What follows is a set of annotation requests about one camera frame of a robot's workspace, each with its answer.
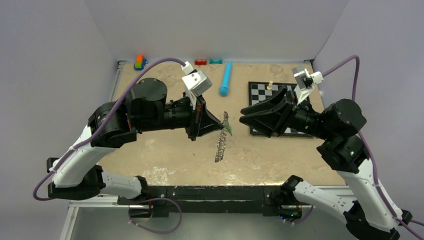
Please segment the metal disc with keyrings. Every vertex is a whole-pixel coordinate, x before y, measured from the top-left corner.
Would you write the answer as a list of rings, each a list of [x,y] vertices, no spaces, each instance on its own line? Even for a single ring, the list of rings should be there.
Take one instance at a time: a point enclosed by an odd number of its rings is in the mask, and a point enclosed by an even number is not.
[[[224,153],[225,153],[225,150],[226,150],[227,135],[229,134],[225,130],[225,125],[227,123],[229,123],[229,114],[228,114],[227,111],[223,112],[223,118],[222,118],[221,123],[223,125],[223,129],[220,131],[218,141],[217,141],[217,151],[216,151],[215,159],[214,159],[215,163],[218,163],[218,162],[223,160]]]

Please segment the green key tag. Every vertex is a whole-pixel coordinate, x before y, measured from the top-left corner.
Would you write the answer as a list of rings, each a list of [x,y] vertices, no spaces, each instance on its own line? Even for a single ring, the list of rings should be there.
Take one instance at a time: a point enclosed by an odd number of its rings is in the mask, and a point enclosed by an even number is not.
[[[227,133],[230,135],[230,136],[233,136],[233,134],[232,134],[232,127],[231,127],[231,125],[227,122],[226,123],[226,125],[224,126],[224,129],[227,131]]]

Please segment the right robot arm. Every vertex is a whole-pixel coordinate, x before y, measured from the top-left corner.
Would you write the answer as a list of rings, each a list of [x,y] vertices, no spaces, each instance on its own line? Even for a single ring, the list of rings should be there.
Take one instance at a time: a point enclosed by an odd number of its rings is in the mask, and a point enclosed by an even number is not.
[[[321,158],[342,177],[353,200],[329,194],[296,175],[280,187],[275,202],[309,204],[339,219],[359,240],[397,240],[398,226],[407,225],[412,214],[389,198],[379,181],[372,156],[359,131],[367,120],[359,105],[341,99],[322,112],[297,99],[286,87],[241,110],[239,121],[266,137],[293,129],[323,140],[317,147]]]

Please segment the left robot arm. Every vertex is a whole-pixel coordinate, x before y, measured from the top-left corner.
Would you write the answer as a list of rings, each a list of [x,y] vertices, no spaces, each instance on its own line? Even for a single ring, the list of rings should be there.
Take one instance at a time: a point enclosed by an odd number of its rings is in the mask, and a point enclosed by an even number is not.
[[[52,181],[47,187],[51,199],[86,200],[99,194],[120,196],[138,205],[146,203],[150,191],[142,176],[119,176],[104,170],[99,161],[137,135],[159,130],[184,129],[188,138],[223,129],[223,124],[207,110],[202,96],[191,103],[183,96],[167,101],[168,89],[156,78],[136,83],[123,102],[107,102],[90,116],[74,151],[47,160]]]

